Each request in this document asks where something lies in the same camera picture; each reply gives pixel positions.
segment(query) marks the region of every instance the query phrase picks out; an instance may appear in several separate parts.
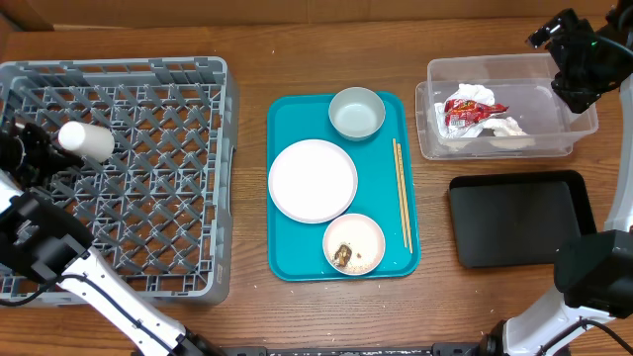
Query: clear plastic bin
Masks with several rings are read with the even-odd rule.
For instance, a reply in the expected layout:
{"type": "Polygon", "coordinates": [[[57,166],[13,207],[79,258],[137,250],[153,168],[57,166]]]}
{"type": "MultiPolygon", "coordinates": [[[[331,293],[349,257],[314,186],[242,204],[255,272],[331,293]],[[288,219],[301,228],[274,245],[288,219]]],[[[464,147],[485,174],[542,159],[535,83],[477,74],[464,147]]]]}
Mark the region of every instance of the clear plastic bin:
{"type": "Polygon", "coordinates": [[[555,157],[572,152],[574,142],[597,130],[592,105],[574,114],[554,93],[552,78],[558,67],[549,53],[491,55],[434,59],[426,82],[415,88],[415,117],[422,154],[427,159],[482,159],[555,157]],[[493,90],[497,103],[509,106],[528,134],[447,138],[441,135],[434,103],[443,103],[460,83],[482,84],[493,90]]]}

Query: small white plate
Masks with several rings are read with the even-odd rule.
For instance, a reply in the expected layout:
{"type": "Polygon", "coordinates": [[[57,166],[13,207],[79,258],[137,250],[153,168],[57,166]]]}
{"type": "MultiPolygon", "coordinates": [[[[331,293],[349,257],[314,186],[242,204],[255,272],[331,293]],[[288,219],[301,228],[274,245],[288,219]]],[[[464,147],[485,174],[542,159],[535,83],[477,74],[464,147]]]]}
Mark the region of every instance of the small white plate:
{"type": "Polygon", "coordinates": [[[372,219],[361,214],[345,214],[330,223],[323,236],[325,259],[338,272],[348,276],[367,274],[385,256],[386,242],[382,229],[372,219]],[[345,267],[335,263],[336,251],[345,244],[352,253],[345,267]]]}
{"type": "Polygon", "coordinates": [[[385,121],[385,104],[373,91],[352,87],[329,103],[329,121],[343,137],[361,140],[374,134],[385,121]]]}
{"type": "Polygon", "coordinates": [[[358,188],[356,166],[334,143],[306,139],[286,147],[268,174],[275,206],[300,223],[325,223],[349,207],[358,188]]]}

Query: wooden tabletop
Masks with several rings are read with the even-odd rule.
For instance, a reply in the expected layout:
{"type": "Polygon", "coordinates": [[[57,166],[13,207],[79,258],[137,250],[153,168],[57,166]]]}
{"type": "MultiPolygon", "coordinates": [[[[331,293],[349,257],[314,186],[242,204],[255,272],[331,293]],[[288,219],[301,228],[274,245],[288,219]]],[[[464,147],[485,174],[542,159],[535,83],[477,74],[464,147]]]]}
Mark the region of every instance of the wooden tabletop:
{"type": "MultiPolygon", "coordinates": [[[[597,104],[599,130],[564,158],[428,161],[415,127],[414,88],[431,59],[530,52],[524,40],[547,20],[446,20],[134,31],[17,33],[4,60],[218,55],[241,90],[232,168],[230,294],[217,307],[162,311],[220,346],[423,346],[479,341],[553,284],[552,266],[467,270],[457,260],[449,181],[460,175],[575,169],[585,177],[598,228],[615,193],[622,139],[617,93],[597,104]],[[365,86],[405,104],[422,248],[400,279],[286,283],[271,272],[266,243],[266,114],[274,100],[365,86]]],[[[590,19],[597,28],[601,19],[590,19]]],[[[0,311],[0,354],[129,355],[133,344],[90,307],[0,311]]],[[[633,341],[633,325],[613,328],[633,341]]],[[[583,355],[624,354],[599,331],[573,344],[583,355]]]]}

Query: gray dish rack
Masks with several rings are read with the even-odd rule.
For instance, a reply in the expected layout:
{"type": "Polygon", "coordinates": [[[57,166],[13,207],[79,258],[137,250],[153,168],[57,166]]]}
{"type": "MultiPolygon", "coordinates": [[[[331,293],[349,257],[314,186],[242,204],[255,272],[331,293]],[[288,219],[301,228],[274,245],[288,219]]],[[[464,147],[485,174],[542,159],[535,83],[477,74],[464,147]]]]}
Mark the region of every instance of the gray dish rack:
{"type": "MultiPolygon", "coordinates": [[[[239,93],[223,59],[7,62],[0,90],[3,123],[36,123],[53,140],[68,121],[113,133],[111,159],[83,157],[83,167],[59,172],[35,191],[92,230],[94,246],[121,278],[152,302],[226,298],[239,93]]],[[[34,228],[23,226],[20,236],[34,228]]],[[[2,299],[19,300],[38,287],[0,273],[2,299]]],[[[37,302],[83,303],[59,288],[37,302]]]]}

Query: teal tray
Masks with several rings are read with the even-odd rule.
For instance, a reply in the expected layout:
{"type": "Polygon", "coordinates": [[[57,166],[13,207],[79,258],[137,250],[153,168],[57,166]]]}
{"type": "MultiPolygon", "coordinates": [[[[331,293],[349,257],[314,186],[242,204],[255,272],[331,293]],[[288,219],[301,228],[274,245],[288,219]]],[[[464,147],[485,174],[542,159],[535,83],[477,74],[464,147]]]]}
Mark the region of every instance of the teal tray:
{"type": "Polygon", "coordinates": [[[268,263],[279,278],[304,282],[402,277],[417,267],[421,249],[405,107],[394,94],[379,92],[378,95],[387,109],[385,122],[376,134],[360,142],[343,138],[329,122],[327,108],[333,94],[283,97],[270,107],[267,172],[275,157],[292,143],[319,138],[339,145],[352,158],[358,172],[358,190],[346,213],[364,214],[376,221],[387,241],[385,257],[373,272],[357,277],[343,275],[329,265],[323,254],[323,234],[329,222],[295,222],[275,207],[268,194],[268,263]],[[413,254],[403,242],[393,138],[403,147],[413,254]]]}

